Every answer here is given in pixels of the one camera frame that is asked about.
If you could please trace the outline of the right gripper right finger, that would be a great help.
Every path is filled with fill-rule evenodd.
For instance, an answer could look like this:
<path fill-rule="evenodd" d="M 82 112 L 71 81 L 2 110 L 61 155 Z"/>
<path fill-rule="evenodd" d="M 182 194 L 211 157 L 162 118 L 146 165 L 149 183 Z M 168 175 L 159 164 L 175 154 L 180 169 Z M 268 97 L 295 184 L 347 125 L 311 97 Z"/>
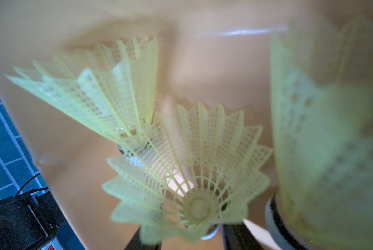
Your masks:
<path fill-rule="evenodd" d="M 225 250 L 263 250 L 245 224 L 222 225 Z"/>

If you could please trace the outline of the yellow shuttlecock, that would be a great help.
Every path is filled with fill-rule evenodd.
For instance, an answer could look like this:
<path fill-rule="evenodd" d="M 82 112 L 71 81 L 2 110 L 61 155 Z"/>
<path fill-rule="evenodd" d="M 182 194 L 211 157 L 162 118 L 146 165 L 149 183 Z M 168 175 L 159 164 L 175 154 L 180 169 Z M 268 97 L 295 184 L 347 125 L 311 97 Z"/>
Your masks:
<path fill-rule="evenodd" d="M 373 250 L 373 21 L 290 23 L 270 56 L 271 234 L 288 250 Z"/>
<path fill-rule="evenodd" d="M 138 224 L 146 245 L 173 237 L 195 243 L 215 225 L 241 224 L 270 185 L 261 168 L 273 150 L 260 145 L 262 131 L 222 105 L 156 113 L 120 143 L 122 155 L 107 159 L 117 175 L 102 188 L 119 200 L 110 219 Z"/>
<path fill-rule="evenodd" d="M 53 62 L 15 67 L 9 80 L 83 126 L 120 143 L 154 114 L 159 41 L 156 37 L 101 43 L 56 55 Z"/>

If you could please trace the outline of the yellow shuttlecock bottom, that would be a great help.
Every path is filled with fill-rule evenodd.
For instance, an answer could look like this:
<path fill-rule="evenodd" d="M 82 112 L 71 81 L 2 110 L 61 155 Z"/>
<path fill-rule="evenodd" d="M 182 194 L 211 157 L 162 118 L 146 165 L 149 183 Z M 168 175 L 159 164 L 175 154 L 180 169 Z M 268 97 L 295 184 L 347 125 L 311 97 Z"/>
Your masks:
<path fill-rule="evenodd" d="M 373 250 L 373 21 L 290 23 L 270 56 L 271 234 L 288 250 Z"/>

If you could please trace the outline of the yellow plastic storage box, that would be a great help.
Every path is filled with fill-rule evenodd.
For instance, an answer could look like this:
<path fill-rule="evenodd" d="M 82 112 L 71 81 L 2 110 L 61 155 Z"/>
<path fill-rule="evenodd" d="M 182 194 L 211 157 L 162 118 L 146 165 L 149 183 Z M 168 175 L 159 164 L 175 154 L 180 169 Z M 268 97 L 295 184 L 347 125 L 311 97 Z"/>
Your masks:
<path fill-rule="evenodd" d="M 373 1 L 0 1 L 0 99 L 67 221 L 88 250 L 122 250 L 138 225 L 110 215 L 119 200 L 102 190 L 116 176 L 106 160 L 116 145 L 11 83 L 14 67 L 50 62 L 146 34 L 159 38 L 158 110 L 222 104 L 262 125 L 272 146 L 270 45 L 290 20 L 310 26 L 324 17 L 340 27 Z"/>

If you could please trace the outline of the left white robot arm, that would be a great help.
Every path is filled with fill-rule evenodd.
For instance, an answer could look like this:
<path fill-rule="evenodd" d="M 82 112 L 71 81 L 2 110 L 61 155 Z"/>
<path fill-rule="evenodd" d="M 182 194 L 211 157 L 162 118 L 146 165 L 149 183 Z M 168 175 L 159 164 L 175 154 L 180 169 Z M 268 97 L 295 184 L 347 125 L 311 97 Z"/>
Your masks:
<path fill-rule="evenodd" d="M 48 187 L 0 200 L 0 250 L 42 250 L 66 219 Z"/>

